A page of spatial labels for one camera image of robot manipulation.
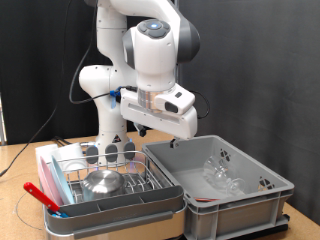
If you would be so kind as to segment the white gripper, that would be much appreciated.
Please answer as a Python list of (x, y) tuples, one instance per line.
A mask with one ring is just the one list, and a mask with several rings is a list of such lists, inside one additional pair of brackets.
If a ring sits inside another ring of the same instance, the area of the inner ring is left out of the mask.
[[(146, 135), (144, 126), (147, 126), (188, 140), (197, 132), (194, 101), (195, 96), (191, 92), (175, 84), (169, 91), (157, 94), (153, 98), (152, 109), (148, 109), (138, 103), (137, 93), (122, 89), (120, 109), (124, 119), (135, 122), (134, 126), (140, 137)], [(170, 148), (178, 146), (177, 139), (172, 139), (169, 143)]]

